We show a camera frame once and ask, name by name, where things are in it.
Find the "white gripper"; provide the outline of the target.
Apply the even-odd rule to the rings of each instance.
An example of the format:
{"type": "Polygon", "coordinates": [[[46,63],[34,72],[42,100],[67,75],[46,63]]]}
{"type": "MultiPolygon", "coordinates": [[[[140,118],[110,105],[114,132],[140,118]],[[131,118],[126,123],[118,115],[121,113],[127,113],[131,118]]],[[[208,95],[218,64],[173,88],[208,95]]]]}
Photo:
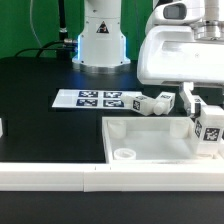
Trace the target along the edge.
{"type": "Polygon", "coordinates": [[[201,103],[192,94],[194,83],[224,84],[224,44],[196,41],[189,26],[155,26],[141,46],[137,77],[145,85],[181,83],[186,114],[197,118],[201,103]]]}

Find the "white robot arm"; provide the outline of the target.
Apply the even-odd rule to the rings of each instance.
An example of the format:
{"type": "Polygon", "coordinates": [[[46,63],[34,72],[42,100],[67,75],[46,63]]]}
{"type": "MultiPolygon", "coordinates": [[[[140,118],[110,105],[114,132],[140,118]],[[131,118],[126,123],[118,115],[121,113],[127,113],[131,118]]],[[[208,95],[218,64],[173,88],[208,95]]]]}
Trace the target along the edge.
{"type": "MultiPolygon", "coordinates": [[[[73,65],[110,74],[126,67],[121,0],[84,0],[84,29],[73,65]]],[[[137,78],[146,85],[178,85],[188,115],[197,116],[196,86],[224,88],[224,0],[153,0],[137,78]]]]}

